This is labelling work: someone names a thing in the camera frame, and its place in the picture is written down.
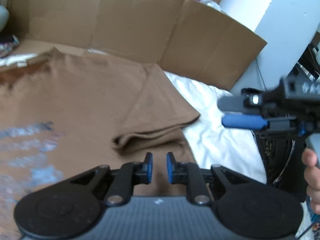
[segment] finger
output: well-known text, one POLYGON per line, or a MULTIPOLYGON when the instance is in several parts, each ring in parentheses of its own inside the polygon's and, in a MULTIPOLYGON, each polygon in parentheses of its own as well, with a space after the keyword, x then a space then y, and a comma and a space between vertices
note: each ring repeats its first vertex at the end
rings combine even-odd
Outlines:
POLYGON ((306 182, 315 190, 320 190, 320 169, 317 167, 307 167, 304 171, 306 182))
POLYGON ((315 214, 320 215, 320 204, 317 204, 316 202, 314 202, 313 200, 311 200, 310 202, 310 207, 312 208, 313 212, 315 214))
POLYGON ((320 204, 320 191, 315 190, 314 188, 308 186, 307 195, 311 197, 314 202, 316 202, 317 204, 320 204))
POLYGON ((317 164, 316 153, 308 148, 303 151, 301 159, 302 162, 308 167, 316 166, 317 164))

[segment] round black disc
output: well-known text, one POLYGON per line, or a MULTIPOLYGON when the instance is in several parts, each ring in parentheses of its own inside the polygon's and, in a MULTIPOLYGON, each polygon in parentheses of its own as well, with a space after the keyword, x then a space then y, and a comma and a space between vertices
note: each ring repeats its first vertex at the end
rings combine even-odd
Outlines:
POLYGON ((17 204, 14 219, 25 235, 54 240, 87 231, 100 213, 100 203, 90 193, 35 192, 17 204))
POLYGON ((303 217, 294 196, 256 183, 235 185, 219 200, 217 212, 227 228, 255 239, 295 234, 303 217))

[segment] gray ribbed surface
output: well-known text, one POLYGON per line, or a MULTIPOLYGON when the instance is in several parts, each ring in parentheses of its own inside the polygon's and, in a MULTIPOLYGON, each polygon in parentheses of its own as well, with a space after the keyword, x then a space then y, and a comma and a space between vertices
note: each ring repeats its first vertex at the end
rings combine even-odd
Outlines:
POLYGON ((215 219, 209 208, 194 206, 181 196, 132 197, 125 206, 109 208, 98 225, 82 236, 74 238, 74 240, 85 239, 243 240, 247 238, 226 229, 215 219))

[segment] white round object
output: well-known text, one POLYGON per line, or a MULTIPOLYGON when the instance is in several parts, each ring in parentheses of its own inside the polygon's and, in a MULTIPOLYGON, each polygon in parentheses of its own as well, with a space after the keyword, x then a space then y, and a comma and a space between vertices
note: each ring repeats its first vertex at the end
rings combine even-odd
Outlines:
POLYGON ((9 19, 8 10, 3 5, 0 5, 0 32, 6 26, 8 19, 9 19))

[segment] gray handle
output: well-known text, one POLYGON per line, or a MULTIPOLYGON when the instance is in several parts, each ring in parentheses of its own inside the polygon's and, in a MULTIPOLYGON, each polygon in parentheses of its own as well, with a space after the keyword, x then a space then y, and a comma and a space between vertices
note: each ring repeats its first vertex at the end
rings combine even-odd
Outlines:
POLYGON ((307 139, 306 139, 306 144, 307 144, 307 147, 310 148, 311 150, 313 150, 317 157, 318 157, 318 160, 317 160, 317 164, 316 166, 318 168, 320 168, 320 133, 314 133, 314 134, 311 134, 307 139))

